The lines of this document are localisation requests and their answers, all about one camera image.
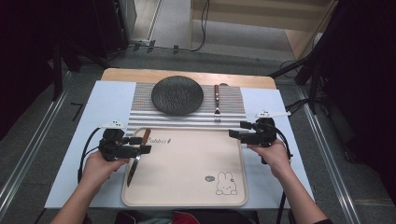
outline round plate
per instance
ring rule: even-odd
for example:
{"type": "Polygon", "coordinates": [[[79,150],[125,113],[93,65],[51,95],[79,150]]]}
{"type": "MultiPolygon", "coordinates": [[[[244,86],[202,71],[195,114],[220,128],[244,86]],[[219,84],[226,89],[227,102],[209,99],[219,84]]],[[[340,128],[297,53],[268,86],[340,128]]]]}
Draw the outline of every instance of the round plate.
{"type": "Polygon", "coordinates": [[[151,100],[163,113],[182,116],[199,108],[204,100],[204,91],[189,77],[166,77],[152,89],[151,100]]]}

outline black device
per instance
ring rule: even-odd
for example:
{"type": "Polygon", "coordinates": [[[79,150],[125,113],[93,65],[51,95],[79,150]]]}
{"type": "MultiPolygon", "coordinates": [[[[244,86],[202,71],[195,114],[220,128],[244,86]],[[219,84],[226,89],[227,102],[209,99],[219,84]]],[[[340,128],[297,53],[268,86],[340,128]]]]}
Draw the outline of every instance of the black device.
{"type": "MultiPolygon", "coordinates": [[[[288,151],[288,157],[290,159],[291,155],[286,138],[284,137],[283,133],[275,127],[275,122],[272,118],[260,118],[257,119],[255,123],[240,121],[239,125],[243,129],[253,129],[254,131],[256,131],[255,133],[248,133],[229,130],[228,135],[231,138],[239,139],[242,144],[269,147],[276,140],[276,134],[279,133],[283,142],[286,145],[286,150],[288,151]]],[[[263,157],[262,164],[267,164],[263,157]]]]}
{"type": "Polygon", "coordinates": [[[103,138],[99,141],[99,150],[105,160],[130,159],[136,158],[138,154],[150,153],[151,146],[141,145],[143,138],[123,136],[124,131],[121,129],[105,129],[103,138]]]}

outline black cable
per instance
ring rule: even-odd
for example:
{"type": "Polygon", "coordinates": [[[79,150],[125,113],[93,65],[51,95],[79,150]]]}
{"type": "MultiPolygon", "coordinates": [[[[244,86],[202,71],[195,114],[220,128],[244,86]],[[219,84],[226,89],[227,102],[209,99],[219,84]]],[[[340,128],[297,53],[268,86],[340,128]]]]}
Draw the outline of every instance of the black cable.
{"type": "Polygon", "coordinates": [[[121,52],[115,52],[116,55],[114,55],[112,58],[107,59],[106,62],[109,63],[111,61],[113,61],[114,59],[116,59],[117,57],[119,57],[119,55],[121,54],[121,52]]]}
{"type": "Polygon", "coordinates": [[[276,224],[280,224],[280,221],[282,220],[282,213],[283,213],[283,208],[285,207],[285,202],[286,202],[286,194],[285,191],[283,191],[282,198],[280,199],[279,209],[277,210],[276,224]]]}
{"type": "Polygon", "coordinates": [[[87,140],[87,143],[85,144],[84,150],[82,151],[82,154],[81,154],[81,161],[79,162],[79,168],[78,168],[78,183],[79,183],[79,181],[81,180],[81,177],[82,177],[82,167],[83,167],[83,165],[84,165],[84,159],[85,159],[85,156],[86,156],[86,152],[87,152],[88,145],[90,144],[91,139],[93,138],[93,136],[94,136],[94,135],[97,133],[97,131],[99,131],[99,130],[100,130],[100,128],[96,128],[95,130],[93,130],[93,132],[91,133],[90,137],[89,137],[88,140],[87,140]]]}
{"type": "MultiPolygon", "coordinates": [[[[283,62],[283,63],[279,66],[279,69],[282,69],[282,66],[283,66],[284,63],[295,63],[295,62],[296,62],[295,60],[285,61],[285,62],[283,62]]],[[[287,78],[293,78],[293,77],[288,77],[288,76],[286,76],[286,73],[283,74],[283,76],[284,76],[284,77],[287,77],[287,78]]]]}
{"type": "Polygon", "coordinates": [[[200,50],[206,42],[206,23],[207,23],[207,15],[209,14],[209,0],[206,0],[204,9],[202,10],[202,15],[201,15],[201,28],[202,28],[202,42],[201,45],[197,49],[192,49],[191,51],[198,51],[200,50]],[[204,25],[204,14],[205,14],[205,9],[206,9],[206,16],[205,16],[205,25],[204,25]]]}
{"type": "MultiPolygon", "coordinates": [[[[323,104],[323,99],[318,98],[316,100],[313,101],[314,103],[318,103],[318,104],[323,104]]],[[[287,112],[290,112],[289,118],[295,113],[297,112],[297,110],[299,110],[303,105],[309,103],[309,99],[302,99],[302,100],[298,100],[296,102],[294,102],[291,105],[286,105],[285,106],[285,110],[287,112]]]]}
{"type": "MultiPolygon", "coordinates": [[[[200,50],[200,49],[205,45],[205,42],[206,42],[206,24],[207,24],[207,15],[209,14],[209,6],[210,6],[210,5],[209,5],[209,0],[206,0],[204,9],[203,9],[202,15],[201,15],[201,28],[202,28],[202,32],[203,32],[203,39],[202,39],[201,45],[200,45],[197,49],[177,49],[177,50],[180,50],[180,51],[198,51],[198,50],[200,50]]],[[[155,46],[144,46],[144,45],[131,45],[131,46],[128,47],[127,49],[123,49],[123,50],[120,50],[120,51],[117,51],[117,52],[114,52],[114,53],[119,54],[119,53],[124,52],[124,51],[129,50],[129,49],[135,49],[135,47],[139,47],[139,48],[150,48],[150,49],[170,49],[170,50],[175,50],[175,49],[168,48],[168,47],[155,47],[155,46]]]]}
{"type": "Polygon", "coordinates": [[[47,208],[43,208],[43,210],[41,211],[40,215],[38,215],[38,217],[35,219],[35,224],[38,223],[38,221],[40,220],[40,218],[43,217],[44,213],[47,211],[47,208]]]}
{"type": "Polygon", "coordinates": [[[296,68],[300,67],[301,65],[305,64],[306,62],[308,62],[310,60],[311,57],[312,57],[312,55],[308,54],[306,57],[296,61],[295,63],[289,64],[288,66],[286,66],[286,67],[284,67],[282,69],[279,69],[278,71],[268,75],[267,77],[271,77],[271,78],[280,77],[280,76],[284,75],[285,73],[287,73],[287,72],[289,72],[289,71],[291,71],[293,69],[296,69],[296,68]]]}
{"type": "Polygon", "coordinates": [[[92,151],[96,150],[97,148],[99,147],[94,147],[93,149],[89,150],[87,153],[85,153],[84,157],[88,156],[88,154],[90,154],[92,151]]]}
{"type": "MultiPolygon", "coordinates": [[[[290,161],[291,157],[293,156],[290,153],[290,148],[289,148],[289,143],[288,140],[285,137],[285,134],[283,134],[277,127],[271,125],[271,124],[264,124],[264,126],[267,126],[269,128],[272,128],[276,131],[276,133],[279,135],[280,139],[282,140],[283,144],[285,144],[286,147],[286,153],[288,154],[288,159],[290,161]]],[[[282,198],[280,200],[280,205],[277,210],[277,218],[276,218],[276,224],[280,224],[281,218],[282,218],[282,213],[285,207],[285,201],[286,201],[286,194],[285,191],[282,192],[282,198]]]]}
{"type": "Polygon", "coordinates": [[[128,218],[130,218],[133,222],[134,222],[134,224],[136,224],[136,219],[133,217],[133,216],[131,216],[131,215],[129,215],[128,213],[126,213],[125,211],[121,211],[125,216],[127,216],[128,218]]]}

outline cable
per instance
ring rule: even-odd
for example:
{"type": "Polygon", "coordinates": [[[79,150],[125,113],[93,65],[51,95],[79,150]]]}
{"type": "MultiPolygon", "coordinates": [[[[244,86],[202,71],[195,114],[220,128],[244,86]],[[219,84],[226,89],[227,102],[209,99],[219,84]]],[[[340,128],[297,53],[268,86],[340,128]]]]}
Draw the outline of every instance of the cable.
{"type": "MultiPolygon", "coordinates": [[[[294,61],[294,60],[289,60],[289,61],[283,62],[283,63],[279,66],[279,70],[282,69],[282,66],[283,66],[284,63],[296,63],[296,61],[294,61]]],[[[284,77],[287,77],[287,78],[293,78],[293,77],[288,77],[288,76],[286,76],[286,73],[283,74],[283,76],[284,76],[284,77]]]]}
{"type": "MultiPolygon", "coordinates": [[[[299,110],[303,105],[310,103],[310,100],[308,98],[302,99],[302,100],[298,100],[296,102],[294,102],[291,105],[286,105],[285,106],[285,110],[287,112],[290,112],[289,118],[297,111],[299,110]]],[[[315,101],[313,101],[313,103],[318,103],[318,104],[323,104],[323,99],[318,98],[315,101]]]]}
{"type": "Polygon", "coordinates": [[[206,42],[206,23],[207,23],[207,15],[209,14],[209,0],[206,0],[206,4],[204,6],[204,9],[202,10],[202,15],[201,15],[201,28],[202,28],[202,42],[201,45],[197,49],[192,49],[191,51],[198,51],[200,50],[206,42]],[[206,9],[206,16],[205,16],[205,25],[204,25],[204,14],[205,14],[205,9],[206,9]]]}
{"type": "MultiPolygon", "coordinates": [[[[177,50],[195,52],[195,51],[200,50],[205,45],[205,42],[206,42],[206,24],[207,24],[207,15],[209,14],[209,6],[210,6],[209,0],[206,0],[204,9],[203,9],[202,15],[201,15],[201,29],[202,29],[202,33],[203,33],[203,39],[202,39],[201,45],[197,49],[177,49],[177,50]]],[[[119,50],[117,52],[112,53],[112,54],[117,54],[117,55],[115,57],[109,59],[108,62],[112,61],[113,59],[115,59],[117,56],[119,56],[120,53],[122,53],[124,51],[127,51],[127,50],[130,50],[130,49],[136,49],[136,48],[138,48],[138,49],[139,48],[148,48],[148,49],[170,49],[170,50],[175,50],[175,49],[168,48],[168,47],[155,47],[155,46],[144,46],[144,45],[138,45],[138,44],[136,45],[136,44],[134,44],[134,45],[130,45],[127,49],[119,50]]]]}
{"type": "MultiPolygon", "coordinates": [[[[290,148],[289,148],[289,143],[288,140],[286,139],[285,135],[275,126],[271,124],[264,124],[264,126],[267,126],[269,128],[272,128],[276,131],[276,133],[279,135],[280,139],[282,140],[283,144],[285,144],[286,147],[286,153],[288,154],[288,159],[290,161],[291,157],[293,156],[290,153],[290,148]]],[[[285,191],[282,192],[282,198],[280,200],[279,208],[277,210],[277,217],[276,217],[276,224],[280,224],[280,221],[282,219],[282,213],[285,207],[285,201],[286,201],[286,194],[285,191]]]]}
{"type": "Polygon", "coordinates": [[[82,151],[81,161],[79,162],[79,168],[78,168],[78,183],[79,183],[79,181],[81,180],[81,177],[82,177],[82,166],[84,165],[84,159],[85,159],[85,156],[87,155],[86,152],[87,152],[88,145],[90,144],[91,139],[93,138],[93,136],[99,130],[100,130],[100,128],[96,128],[95,130],[93,130],[93,132],[91,133],[90,137],[87,140],[87,143],[85,144],[84,150],[82,151]]]}
{"type": "Polygon", "coordinates": [[[88,154],[90,154],[92,151],[96,150],[97,148],[99,147],[94,147],[93,149],[89,150],[87,153],[85,153],[84,157],[88,156],[88,154]]]}
{"type": "Polygon", "coordinates": [[[134,222],[134,224],[136,224],[136,219],[133,217],[133,216],[131,216],[131,215],[129,215],[128,213],[126,213],[125,211],[121,211],[125,216],[127,216],[128,218],[130,218],[133,222],[134,222]]]}
{"type": "Polygon", "coordinates": [[[35,219],[35,224],[38,223],[38,221],[40,220],[40,218],[43,217],[44,213],[47,211],[47,208],[43,208],[43,210],[40,212],[40,215],[38,215],[38,217],[35,219]]]}

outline knife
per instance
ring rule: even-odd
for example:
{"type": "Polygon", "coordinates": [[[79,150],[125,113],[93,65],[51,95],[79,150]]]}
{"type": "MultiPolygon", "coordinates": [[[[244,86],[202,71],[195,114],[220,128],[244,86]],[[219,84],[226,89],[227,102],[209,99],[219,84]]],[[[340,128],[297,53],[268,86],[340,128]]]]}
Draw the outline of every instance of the knife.
{"type": "MultiPolygon", "coordinates": [[[[143,135],[142,146],[148,142],[150,132],[151,132],[150,129],[146,129],[145,134],[143,135]]],[[[132,163],[131,170],[129,171],[128,179],[126,181],[126,185],[128,188],[129,188],[129,185],[131,184],[132,177],[134,177],[134,172],[136,171],[136,167],[137,167],[137,164],[139,163],[139,161],[140,161],[140,153],[138,153],[136,155],[136,158],[134,158],[134,163],[132,163]]]]}

